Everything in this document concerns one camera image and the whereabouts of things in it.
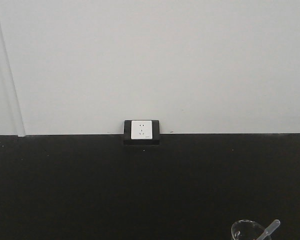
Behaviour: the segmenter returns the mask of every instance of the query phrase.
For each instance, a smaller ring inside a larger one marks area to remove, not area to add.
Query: black countertop
[[[300,240],[300,134],[0,136],[0,240]]]

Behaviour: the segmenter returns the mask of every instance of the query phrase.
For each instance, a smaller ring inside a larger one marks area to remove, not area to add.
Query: white wall
[[[300,0],[0,0],[27,134],[300,132]]]
[[[0,135],[24,136],[22,117],[18,104],[8,59],[0,28]]]

